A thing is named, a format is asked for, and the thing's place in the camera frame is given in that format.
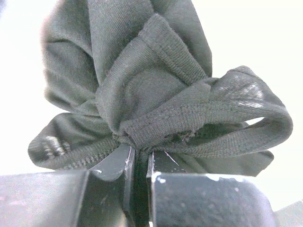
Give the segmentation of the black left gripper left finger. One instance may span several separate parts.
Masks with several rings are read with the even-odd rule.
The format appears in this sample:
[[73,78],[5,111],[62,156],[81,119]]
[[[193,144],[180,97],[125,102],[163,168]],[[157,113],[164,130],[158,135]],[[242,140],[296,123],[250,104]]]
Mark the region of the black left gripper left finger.
[[3,227],[133,227],[135,150],[121,145],[89,170],[4,175]]

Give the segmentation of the black tank top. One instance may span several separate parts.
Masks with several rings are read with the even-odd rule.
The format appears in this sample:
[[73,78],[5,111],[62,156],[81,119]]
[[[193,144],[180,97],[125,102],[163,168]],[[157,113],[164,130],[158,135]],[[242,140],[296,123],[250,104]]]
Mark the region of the black tank top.
[[256,176],[292,119],[254,72],[212,77],[189,0],[62,0],[42,31],[45,97],[65,110],[29,144],[49,169],[89,168],[121,144],[170,154],[190,170]]

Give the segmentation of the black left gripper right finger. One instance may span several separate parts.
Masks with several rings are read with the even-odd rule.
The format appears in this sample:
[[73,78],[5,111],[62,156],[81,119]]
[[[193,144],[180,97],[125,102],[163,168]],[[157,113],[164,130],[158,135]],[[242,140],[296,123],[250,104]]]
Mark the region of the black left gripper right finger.
[[275,227],[255,178],[193,173],[166,152],[149,155],[150,224],[154,227]]

